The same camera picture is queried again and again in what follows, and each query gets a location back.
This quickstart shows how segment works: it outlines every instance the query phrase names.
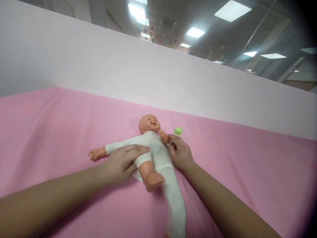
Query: white doll clothing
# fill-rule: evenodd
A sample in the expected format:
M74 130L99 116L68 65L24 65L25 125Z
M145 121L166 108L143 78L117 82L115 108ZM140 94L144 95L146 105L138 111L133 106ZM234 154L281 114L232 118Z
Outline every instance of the white doll clothing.
M151 148L149 152L144 153L135 159L134 163L137 168L139 168L139 166L145 161L152 161L155 171L163 175L165 182L162 184L162 187L167 200L169 213L167 234L170 238L185 237L185 205L167 147L161 141L160 136L153 131L148 131L141 136L106 145L107 155L111 154L119 147L131 144L140 144ZM133 174L133 176L143 182L138 170Z

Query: white wall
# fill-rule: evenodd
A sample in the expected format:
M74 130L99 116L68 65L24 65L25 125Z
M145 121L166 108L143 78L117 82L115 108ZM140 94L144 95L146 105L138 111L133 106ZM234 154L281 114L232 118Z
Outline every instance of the white wall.
M317 140L317 95L22 2L0 2L0 95L60 86Z

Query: doll arm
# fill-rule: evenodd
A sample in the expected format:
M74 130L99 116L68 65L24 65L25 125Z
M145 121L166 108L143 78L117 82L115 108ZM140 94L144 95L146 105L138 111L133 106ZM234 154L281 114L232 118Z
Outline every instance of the doll arm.
M121 142L115 142L115 143L103 146L99 149L91 150L88 155L92 161L96 161L99 158L102 158L111 154L117 148L120 148L126 145L136 144L136 142L137 142L137 137L130 138Z
M121 141L121 142L114 142L114 143L106 145L104 147L106 155L111 154L115 149L118 149L120 147L123 147L123 146L126 146L126 145L135 144L137 142L137 138L138 137L133 137L133 138Z
M165 134L164 131L159 131L158 135L161 137L161 140L165 144L169 144L171 139Z

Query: finger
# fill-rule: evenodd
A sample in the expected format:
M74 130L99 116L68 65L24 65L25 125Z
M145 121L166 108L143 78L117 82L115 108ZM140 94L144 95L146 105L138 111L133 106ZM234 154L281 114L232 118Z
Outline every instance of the finger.
M137 170L137 167L134 163L131 163L130 166L125 170L127 179L132 176L132 174Z
M130 163L132 160L135 160L137 157L140 155L149 152L151 150L150 147L142 146L142 147L137 147L133 150L130 150L127 153L127 162Z
M181 144L184 143L183 139L180 138L179 136L176 136L176 135L173 135L173 134L168 134L168 136L173 139L176 147L178 147L178 146L180 146Z
M122 148L124 149L125 152L129 152L129 151L131 151L133 149L136 149L136 148L139 148L139 147L143 147L143 145L136 145L136 144L134 144L134 145L126 145L126 146L124 146Z
M176 152L175 152L175 150L174 150L174 148L173 148L173 146L172 146L171 144L166 144L166 146L167 146L168 151L169 151L169 154L170 154L171 156L176 155Z

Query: fluorescent light panel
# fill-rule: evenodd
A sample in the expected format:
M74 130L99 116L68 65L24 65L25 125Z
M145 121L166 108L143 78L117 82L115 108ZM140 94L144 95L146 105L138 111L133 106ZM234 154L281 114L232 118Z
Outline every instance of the fluorescent light panel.
M246 52L246 53L243 53L243 54L247 55L247 56L250 56L250 57L253 57L253 56L255 56L256 53L257 53L257 51L252 51L252 52Z
M147 5L148 4L148 0L136 0L137 2L140 2L140 3L143 3L143 4L145 4L145 5Z
M268 58L268 59L281 59L281 58L286 58L286 56L283 56L283 55L280 55L280 54L277 54L277 53L274 53L274 54L267 54L267 55L261 55L265 58Z
M194 27L192 27L192 28L187 32L187 35L190 35L190 36L195 37L195 38L199 38L199 37L201 37L203 34L205 34L204 31L199 30L199 29L194 28Z
M184 44L184 43L181 43L180 46L183 46L183 47L186 47L186 48L191 47L191 45L187 45L187 44Z
M136 5L128 4L131 15L136 19L143 20L145 19L145 11L141 7L137 7Z
M308 54L311 54L311 55L317 54L317 47L305 48L305 49L300 49L300 50L304 51Z
M142 25L146 25L146 26L150 26L150 23L149 23L149 20L147 18L144 18L144 19L136 19L136 22L137 23L140 23Z
M146 38L151 38L148 34L144 34L143 32L141 32L141 36L146 37Z
M224 5L219 11L215 13L215 16L232 22L251 10L251 8L242 5L241 3L230 0L229 2L227 2L226 5Z

